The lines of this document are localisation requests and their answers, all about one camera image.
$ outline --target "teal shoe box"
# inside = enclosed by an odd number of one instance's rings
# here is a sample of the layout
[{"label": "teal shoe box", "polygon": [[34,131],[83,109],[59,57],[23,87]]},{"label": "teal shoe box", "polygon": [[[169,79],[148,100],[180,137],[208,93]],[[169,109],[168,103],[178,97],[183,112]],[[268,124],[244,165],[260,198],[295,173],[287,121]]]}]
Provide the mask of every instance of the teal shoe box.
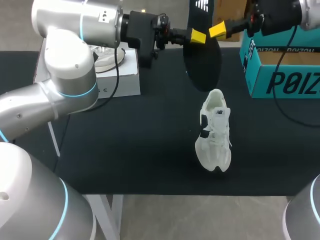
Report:
[{"label": "teal shoe box", "polygon": [[320,53],[287,52],[275,72],[282,53],[258,52],[255,37],[248,37],[245,32],[240,49],[243,71],[252,98],[273,98],[273,86],[279,99],[320,98]]},{"label": "teal shoe box", "polygon": [[[261,32],[254,34],[254,42],[258,52],[285,51],[294,28],[276,34],[262,36]],[[287,49],[288,52],[320,53],[320,29],[304,31],[297,27],[294,38]]]}]

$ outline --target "cardboard box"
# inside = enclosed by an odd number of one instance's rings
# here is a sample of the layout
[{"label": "cardboard box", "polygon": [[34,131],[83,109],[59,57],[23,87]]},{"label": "cardboard box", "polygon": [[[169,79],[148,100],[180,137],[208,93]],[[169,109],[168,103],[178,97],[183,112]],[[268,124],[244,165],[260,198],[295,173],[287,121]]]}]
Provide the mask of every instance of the cardboard box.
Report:
[{"label": "cardboard box", "polygon": [[[140,95],[140,79],[137,51],[129,48],[126,43],[121,43],[121,48],[125,49],[124,60],[119,65],[119,86],[114,97]],[[50,78],[50,74],[45,64],[46,39],[43,40],[36,70],[34,74],[34,83],[41,82]],[[99,99],[108,98],[116,86],[116,69],[97,73],[97,84],[99,88]]]},{"label": "cardboard box", "polygon": [[[124,60],[119,65],[119,86],[115,97],[140,95],[140,80],[137,51],[126,50]],[[97,73],[99,99],[108,98],[114,91],[117,82],[117,71],[112,69],[103,73]]]},{"label": "cardboard box", "polygon": [[[213,25],[219,24],[224,20],[238,20],[244,17],[247,0],[214,0]],[[239,42],[240,34],[233,34],[228,39],[219,41]]]},{"label": "cardboard box", "polygon": [[[268,36],[262,36],[261,32],[255,33],[253,38],[257,51],[285,51],[293,31],[294,28]],[[320,29],[304,31],[300,26],[298,26],[287,51],[320,53]]]},{"label": "cardboard box", "polygon": [[252,98],[320,98],[320,53],[289,52],[275,72],[281,52],[258,52],[254,38],[244,34],[240,57]]}]

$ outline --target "shoe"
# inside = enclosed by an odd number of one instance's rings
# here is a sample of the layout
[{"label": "shoe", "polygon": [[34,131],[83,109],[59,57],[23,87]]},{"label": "shoe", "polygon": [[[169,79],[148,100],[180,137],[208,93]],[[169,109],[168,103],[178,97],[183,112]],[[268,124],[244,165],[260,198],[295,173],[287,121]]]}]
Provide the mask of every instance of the shoe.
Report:
[{"label": "shoe", "polygon": [[209,171],[219,167],[225,172],[230,166],[229,116],[223,93],[213,89],[200,110],[201,133],[195,142],[196,155]]},{"label": "shoe", "polygon": [[[97,54],[98,59],[95,61],[95,72],[103,73],[113,69],[116,66],[115,63],[115,50],[113,48],[104,46],[90,46],[91,51]],[[123,48],[118,48],[116,52],[116,58],[118,64],[120,64],[125,58],[126,52]]]}]

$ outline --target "black table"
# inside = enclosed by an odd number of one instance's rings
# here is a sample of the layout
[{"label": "black table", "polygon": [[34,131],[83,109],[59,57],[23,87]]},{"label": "black table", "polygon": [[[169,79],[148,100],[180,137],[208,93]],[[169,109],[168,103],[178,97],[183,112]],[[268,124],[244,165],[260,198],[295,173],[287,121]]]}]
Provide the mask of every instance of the black table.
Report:
[{"label": "black table", "polygon": [[[195,141],[207,92],[186,74],[181,49],[140,70],[141,95],[71,116],[57,174],[82,194],[295,195],[320,173],[320,129],[291,123],[273,99],[252,99],[238,48],[224,48],[217,88],[231,108],[231,166],[209,172]],[[320,122],[319,99],[280,100],[292,116]]]}]

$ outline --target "new balance logo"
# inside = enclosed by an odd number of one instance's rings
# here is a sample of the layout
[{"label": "new balance logo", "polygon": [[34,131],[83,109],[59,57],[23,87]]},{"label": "new balance logo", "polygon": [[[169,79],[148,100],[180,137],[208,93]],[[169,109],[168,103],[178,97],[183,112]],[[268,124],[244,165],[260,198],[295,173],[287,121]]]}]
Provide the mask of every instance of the new balance logo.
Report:
[{"label": "new balance logo", "polygon": [[208,3],[209,3],[209,0],[199,0],[195,2],[195,6],[202,9],[203,11],[208,12],[209,11]]}]

